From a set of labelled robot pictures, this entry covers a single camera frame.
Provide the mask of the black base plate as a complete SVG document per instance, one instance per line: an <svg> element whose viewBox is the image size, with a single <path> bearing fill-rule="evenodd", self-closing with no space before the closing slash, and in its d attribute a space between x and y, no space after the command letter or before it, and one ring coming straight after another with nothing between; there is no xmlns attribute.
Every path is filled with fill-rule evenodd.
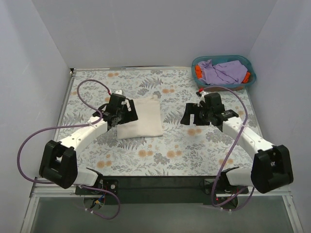
<svg viewBox="0 0 311 233"><path fill-rule="evenodd" d="M202 203L211 205L211 190L125 191L117 196L122 204Z"/></svg>

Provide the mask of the cream white t shirt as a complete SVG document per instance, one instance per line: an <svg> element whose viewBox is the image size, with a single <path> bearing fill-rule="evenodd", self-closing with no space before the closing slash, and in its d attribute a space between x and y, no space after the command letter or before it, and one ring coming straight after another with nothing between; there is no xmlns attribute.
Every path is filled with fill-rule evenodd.
<svg viewBox="0 0 311 233"><path fill-rule="evenodd" d="M157 95L133 99L138 120L117 126L117 138L159 137L163 135Z"/></svg>

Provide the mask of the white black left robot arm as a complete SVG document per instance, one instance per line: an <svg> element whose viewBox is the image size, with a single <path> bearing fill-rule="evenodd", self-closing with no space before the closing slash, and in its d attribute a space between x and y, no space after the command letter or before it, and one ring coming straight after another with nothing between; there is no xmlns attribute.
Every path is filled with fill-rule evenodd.
<svg viewBox="0 0 311 233"><path fill-rule="evenodd" d="M99 194L104 187L99 179L101 174L90 168L79 168L77 156L111 128L136 120L134 101L120 94L111 94L109 103L99 107L86 126L58 142L51 140L45 145L39 175L63 189L85 185L92 194Z"/></svg>

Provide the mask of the lavender purple t shirt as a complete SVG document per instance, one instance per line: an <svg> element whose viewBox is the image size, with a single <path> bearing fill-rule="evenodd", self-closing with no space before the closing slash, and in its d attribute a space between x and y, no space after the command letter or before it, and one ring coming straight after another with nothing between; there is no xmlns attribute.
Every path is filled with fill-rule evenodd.
<svg viewBox="0 0 311 233"><path fill-rule="evenodd" d="M210 85L247 83L251 75L238 60L213 65L212 59L199 62L195 74L198 80Z"/></svg>

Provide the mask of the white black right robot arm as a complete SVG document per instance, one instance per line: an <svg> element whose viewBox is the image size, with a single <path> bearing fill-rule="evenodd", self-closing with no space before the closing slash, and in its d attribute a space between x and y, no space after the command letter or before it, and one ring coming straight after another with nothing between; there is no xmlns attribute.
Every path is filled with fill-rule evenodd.
<svg viewBox="0 0 311 233"><path fill-rule="evenodd" d="M265 194L294 181L287 147L276 146L247 127L235 111L225 109L219 93L204 92L198 103L187 103L180 123L217 127L253 160L250 169L234 167L218 172L215 182L220 181L224 192L231 193L237 186L251 186Z"/></svg>

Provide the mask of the floral patterned table mat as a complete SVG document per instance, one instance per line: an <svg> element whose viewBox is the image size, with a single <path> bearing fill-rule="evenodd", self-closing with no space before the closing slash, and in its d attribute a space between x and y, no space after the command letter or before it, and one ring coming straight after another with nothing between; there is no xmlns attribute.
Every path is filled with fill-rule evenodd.
<svg viewBox="0 0 311 233"><path fill-rule="evenodd" d="M77 157L78 167L103 175L194 176L216 175L220 166L251 168L252 159L233 140L213 126L180 124L188 102L197 102L197 85L191 70L88 70L73 79L62 125L62 139L83 124L92 109L109 101L106 89L121 90L131 99L156 95L160 101L162 137L119 140L116 128L99 136Z"/></svg>

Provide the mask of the aluminium frame rail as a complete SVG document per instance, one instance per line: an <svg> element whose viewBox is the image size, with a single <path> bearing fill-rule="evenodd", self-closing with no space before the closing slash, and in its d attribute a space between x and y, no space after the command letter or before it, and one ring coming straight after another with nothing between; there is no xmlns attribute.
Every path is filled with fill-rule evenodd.
<svg viewBox="0 0 311 233"><path fill-rule="evenodd" d="M101 178L91 189L81 185L72 185L64 189L55 184L36 183L31 195L101 195L102 189L117 196L125 191L177 191L180 190L206 190L209 192L215 176L107 176Z"/></svg>

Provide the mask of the teal plastic laundry basket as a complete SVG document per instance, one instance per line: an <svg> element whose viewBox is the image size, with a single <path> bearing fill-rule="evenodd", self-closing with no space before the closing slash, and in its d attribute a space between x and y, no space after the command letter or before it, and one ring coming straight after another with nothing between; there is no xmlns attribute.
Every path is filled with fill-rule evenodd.
<svg viewBox="0 0 311 233"><path fill-rule="evenodd" d="M198 65L199 62L202 61L212 61L212 65L216 64L221 64L221 63L226 63L226 62L231 62L231 61L240 61L242 65L244 65L247 68L247 71L250 73L250 76L248 78L248 82L246 83L239 83L239 84L220 84L219 86L225 87L231 90L242 90L245 89L246 87L251 86L252 84L255 83L257 80L256 73L252 67L252 63L245 57L240 56L240 55L214 55L214 56L201 56L197 57L193 60L191 64L191 73L192 77L197 84L198 88L206 88L206 87L211 87L211 89L216 90L218 86L217 84L205 84L203 81L201 81L196 74L195 67Z"/></svg>

